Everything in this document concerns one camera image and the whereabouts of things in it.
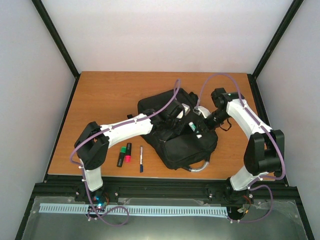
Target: wooden tabletop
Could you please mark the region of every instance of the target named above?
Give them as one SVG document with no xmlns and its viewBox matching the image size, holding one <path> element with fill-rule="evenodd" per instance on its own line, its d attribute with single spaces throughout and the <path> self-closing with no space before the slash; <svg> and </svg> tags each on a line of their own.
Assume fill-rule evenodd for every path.
<svg viewBox="0 0 320 240">
<path fill-rule="evenodd" d="M 113 124 L 127 119 L 128 114 L 138 114 L 139 100 L 174 87 L 176 79 L 181 79 L 181 87 L 188 93 L 200 93 L 204 81 L 212 73 L 207 72 L 82 72 L 72 103 L 67 114 L 54 156 L 49 166 L 50 175 L 80 175 L 78 167 L 69 162 L 74 143 L 86 125 L 96 121 L 99 125 Z M 230 73 L 244 95 L 249 106 L 255 111 L 253 95 L 247 74 Z M 201 105 L 211 112 L 216 108 L 211 100 L 215 88 L 225 88 L 235 92 L 233 82 L 225 76 L 216 76 L 206 85 Z M 233 119 L 228 132 L 217 129 L 218 143 L 212 153 L 210 165 L 201 172 L 166 168 L 155 150 L 142 137 L 136 136 L 110 148 L 101 166 L 103 176 L 148 177 L 148 178 L 189 178 L 226 179 L 234 175 L 244 165 L 244 153 L 248 140 Z M 132 143 L 131 162 L 117 167 L 121 146 Z M 143 173 L 140 173 L 140 145 L 143 146 Z M 200 167 L 203 162 L 193 164 Z"/>
</svg>

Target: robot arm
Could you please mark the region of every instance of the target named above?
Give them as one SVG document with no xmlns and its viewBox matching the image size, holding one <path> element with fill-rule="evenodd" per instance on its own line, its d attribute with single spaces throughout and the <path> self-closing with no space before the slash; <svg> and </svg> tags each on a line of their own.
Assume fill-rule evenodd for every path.
<svg viewBox="0 0 320 240">
<path fill-rule="evenodd" d="M 144 114 L 139 114 L 136 119 L 146 117 Z M 117 122 L 109 125 L 97 125 L 96 122 L 89 123 L 82 132 L 74 147 L 90 137 L 92 134 L 105 129 L 110 129 L 99 136 L 96 141 L 92 140 L 85 144 L 77 151 L 77 155 L 84 167 L 85 179 L 90 191 L 95 191 L 102 187 L 103 181 L 101 176 L 101 165 L 105 162 L 107 151 L 113 145 L 124 140 L 133 138 L 139 135 L 145 135 L 151 132 L 153 125 L 150 119 L 132 122 L 132 119 Z"/>
<path fill-rule="evenodd" d="M 202 114 L 205 117 L 207 126 L 210 129 L 215 129 L 224 120 L 232 117 L 248 138 L 248 145 L 243 158 L 244 166 L 229 180 L 233 190 L 245 190 L 253 180 L 261 175 L 273 172 L 277 174 L 281 171 L 279 156 L 266 136 L 265 130 L 271 134 L 277 143 L 282 156 L 284 155 L 285 143 L 283 132 L 273 130 L 265 124 L 248 106 L 244 97 L 241 96 L 244 103 L 243 106 L 237 92 L 226 93 L 224 88 L 217 88 L 212 92 L 211 98 L 217 110 L 211 114 Z"/>
</svg>

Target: metal frame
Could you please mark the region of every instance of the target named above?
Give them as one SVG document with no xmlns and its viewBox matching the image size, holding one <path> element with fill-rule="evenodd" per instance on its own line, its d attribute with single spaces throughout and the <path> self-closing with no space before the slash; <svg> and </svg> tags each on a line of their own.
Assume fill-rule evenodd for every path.
<svg viewBox="0 0 320 240">
<path fill-rule="evenodd" d="M 75 81 L 72 88 L 72 92 L 67 103 L 62 123 L 53 147 L 51 158 L 49 161 L 48 168 L 50 166 L 51 160 L 53 158 L 64 122 L 66 120 L 69 107 L 71 105 L 77 84 L 80 78 L 80 74 L 74 65 L 63 41 L 61 40 L 57 29 L 55 28 L 53 22 L 50 19 L 48 12 L 45 9 L 41 0 L 32 0 L 35 8 L 37 9 L 39 15 L 41 16 L 44 24 L 46 25 L 48 31 L 50 32 L 54 42 L 56 43 L 58 49 L 60 50 L 66 64 L 70 68 Z M 299 7 L 301 6 L 303 0 L 293 0 L 290 8 L 285 14 L 282 22 L 280 23 L 277 31 L 275 32 L 271 42 L 269 43 L 267 49 L 265 50 L 261 60 L 259 61 L 253 74 L 248 74 L 248 80 L 251 87 L 254 103 L 257 109 L 258 116 L 266 123 L 270 124 L 268 116 L 260 95 L 260 91 L 257 85 L 257 78 L 262 71 L 263 67 L 270 58 L 273 50 L 280 41 L 282 35 L 289 26 L 291 20 L 295 16 Z M 156 178 L 122 178 L 122 177 L 103 177 L 104 186 L 108 186 L 107 191 L 109 196 L 113 196 L 113 200 L 117 201 L 117 198 L 183 198 L 183 199 L 197 199 L 204 202 L 212 204 L 221 204 L 215 198 L 210 197 L 211 189 L 217 189 L 225 184 L 224 180 L 190 180 L 190 179 L 156 179 Z M 314 240 L 314 236 L 309 225 L 306 212 L 304 210 L 298 189 L 296 187 L 288 186 L 288 181 L 285 178 L 284 181 L 275 181 L 267 183 L 273 193 L 273 197 L 276 200 L 286 199 L 295 200 L 300 213 L 300 217 L 303 222 L 304 229 L 308 239 Z M 44 181 L 42 183 L 37 183 L 34 186 L 33 192 L 30 196 L 29 203 L 27 205 L 24 217 L 21 221 L 19 230 L 16 235 L 16 240 L 22 239 L 24 229 L 26 227 L 32 205 L 36 196 L 68 196 L 77 197 L 76 191 L 79 188 L 83 188 L 83 183 L 81 182 L 81 176 L 65 176 L 65 175 L 48 175 L 48 169 L 46 171 Z M 256 199 L 268 199 L 269 192 L 263 188 L 260 188 L 254 192 Z"/>
</svg>

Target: purple cable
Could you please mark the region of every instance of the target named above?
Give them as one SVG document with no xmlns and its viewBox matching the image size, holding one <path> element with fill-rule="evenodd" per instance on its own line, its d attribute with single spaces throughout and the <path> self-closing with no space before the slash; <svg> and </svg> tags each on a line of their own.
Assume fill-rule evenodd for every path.
<svg viewBox="0 0 320 240">
<path fill-rule="evenodd" d="M 274 146 L 276 153 L 277 153 L 278 156 L 279 156 L 279 159 L 280 159 L 280 162 L 281 162 L 281 168 L 282 168 L 281 176 L 280 176 L 280 177 L 275 177 L 275 176 L 261 175 L 260 178 L 261 178 L 261 179 L 263 179 L 263 178 L 268 178 L 268 179 L 274 179 L 274 180 L 281 180 L 281 179 L 283 179 L 283 178 L 285 177 L 285 175 L 286 175 L 286 167 L 285 167 L 285 161 L 284 161 L 284 158 L 283 158 L 283 156 L 282 156 L 282 154 L 281 154 L 281 152 L 280 152 L 280 149 L 279 149 L 277 143 L 275 142 L 275 140 L 273 139 L 273 137 L 271 136 L 271 134 L 267 131 L 267 129 L 266 129 L 264 126 L 260 125 L 261 122 L 260 122 L 260 121 L 252 114 L 252 112 L 245 106 L 245 103 L 244 103 L 244 101 L 243 101 L 242 98 L 241 98 L 240 88 L 239 88 L 236 80 L 235 80 L 232 76 L 230 76 L 230 75 L 227 74 L 227 73 L 218 72 L 218 73 L 215 73 L 215 74 L 211 75 L 210 77 L 208 77 L 207 80 L 204 82 L 202 88 L 201 88 L 201 91 L 200 91 L 200 94 L 199 94 L 199 99 L 198 99 L 198 101 L 197 101 L 197 103 L 196 103 L 196 107 L 198 107 L 199 104 L 200 104 L 201 96 L 202 96 L 202 93 L 203 93 L 203 91 L 204 91 L 204 89 L 205 89 L 205 86 L 206 86 L 207 82 L 208 82 L 211 78 L 213 78 L 213 77 L 215 77 L 215 76 L 219 76 L 219 75 L 220 75 L 220 76 L 221 76 L 221 75 L 222 75 L 222 76 L 226 76 L 227 78 L 229 78 L 230 80 L 232 80 L 232 82 L 233 82 L 234 85 L 235 85 L 236 91 L 237 91 L 237 93 L 238 93 L 239 101 L 240 101 L 242 107 L 243 107 L 243 108 L 245 109 L 245 111 L 250 115 L 250 117 L 256 122 L 256 124 L 258 124 L 258 125 L 260 126 L 260 128 L 265 132 L 265 134 L 266 134 L 266 135 L 268 136 L 268 138 L 270 139 L 272 145 Z M 254 190 L 257 190 L 257 189 L 262 188 L 262 187 L 267 188 L 268 191 L 269 191 L 269 193 L 270 193 L 270 199 L 271 199 L 270 210 L 267 212 L 266 215 L 264 215 L 263 217 L 261 217 L 261 218 L 259 218 L 259 219 L 252 220 L 252 221 L 240 221 L 240 223 L 254 223 L 254 222 L 257 222 L 257 221 L 260 221 L 260 220 L 266 218 L 266 217 L 271 213 L 272 204 L 273 204 L 273 195 L 272 195 L 271 189 L 270 189 L 267 185 L 260 185 L 260 186 L 257 186 L 257 187 L 255 187 L 255 188 L 250 189 L 250 187 L 252 186 L 252 184 L 254 184 L 255 182 L 257 182 L 258 180 L 259 180 L 259 178 L 256 178 L 256 179 L 254 179 L 252 182 L 249 183 L 249 185 L 248 185 L 249 190 L 250 190 L 250 191 L 254 191 Z"/>
<path fill-rule="evenodd" d="M 126 121 L 126 122 L 122 122 L 122 123 L 119 123 L 119 124 L 116 124 L 116 125 L 113 125 L 112 126 L 112 129 L 115 129 L 115 128 L 118 128 L 118 127 L 121 127 L 121 126 L 124 126 L 126 124 L 131 124 L 131 123 L 134 123 L 134 122 L 141 122 L 143 120 L 146 120 L 146 119 L 150 119 L 152 117 L 154 117 L 155 115 L 159 114 L 160 112 L 162 112 L 167 106 L 169 106 L 169 104 L 176 98 L 178 92 L 179 92 L 179 89 L 180 89 L 180 85 L 181 85 L 181 80 L 180 79 L 177 79 L 174 83 L 174 88 L 173 88 L 173 96 L 171 97 L 171 99 L 158 111 L 154 112 L 153 114 L 149 115 L 149 116 L 145 116 L 145 117 L 142 117 L 142 118 L 138 118 L 135 120 L 135 118 L 133 118 L 132 120 L 129 120 L 129 121 Z M 103 215 L 99 215 L 99 213 L 97 212 L 97 209 L 95 208 L 93 202 L 92 202 L 92 199 L 90 197 L 90 192 L 89 192 L 89 187 L 88 187 L 88 184 L 86 182 L 86 175 L 85 175 L 85 171 L 84 171 L 84 166 L 80 163 L 80 162 L 77 162 L 77 161 L 74 161 L 73 160 L 73 156 L 76 154 L 76 152 L 83 146 L 85 145 L 87 142 L 89 142 L 90 140 L 96 138 L 97 136 L 105 133 L 109 131 L 109 128 L 107 129 L 104 129 L 102 131 L 99 131 L 95 134 L 93 134 L 92 136 L 88 137 L 86 140 L 84 140 L 83 142 L 81 142 L 78 146 L 76 146 L 76 148 L 72 151 L 72 153 L 70 154 L 70 157 L 69 157 L 69 160 L 71 163 L 73 164 L 76 164 L 79 166 L 79 168 L 81 168 L 81 172 L 82 172 L 82 178 L 83 178 L 83 181 L 84 181 L 84 186 L 85 186 L 85 191 L 86 191 L 86 194 L 88 196 L 88 199 L 89 199 L 89 202 L 91 204 L 91 207 L 93 209 L 93 211 L 95 212 L 95 214 L 97 215 L 97 217 L 102 220 L 105 224 L 107 225 L 110 225 L 112 227 L 120 227 L 124 224 L 126 224 L 128 222 L 128 219 L 129 219 L 129 212 L 128 212 L 128 209 L 124 206 L 115 206 L 113 208 L 111 208 L 109 211 L 107 211 L 106 213 L 104 213 Z M 111 211 L 113 211 L 114 209 L 124 209 L 127 213 L 127 218 L 126 220 L 121 223 L 121 224 L 118 224 L 118 225 L 115 225 L 115 224 L 112 224 L 112 223 L 109 223 L 107 221 L 105 221 L 103 219 L 104 216 L 106 216 L 108 213 L 110 213 Z"/>
<path fill-rule="evenodd" d="M 86 215 L 86 217 L 87 217 L 88 219 L 91 219 L 90 213 L 92 213 L 92 212 L 93 212 L 93 209 L 91 209 L 90 211 L 88 211 L 88 213 L 87 213 L 87 215 Z"/>
</svg>

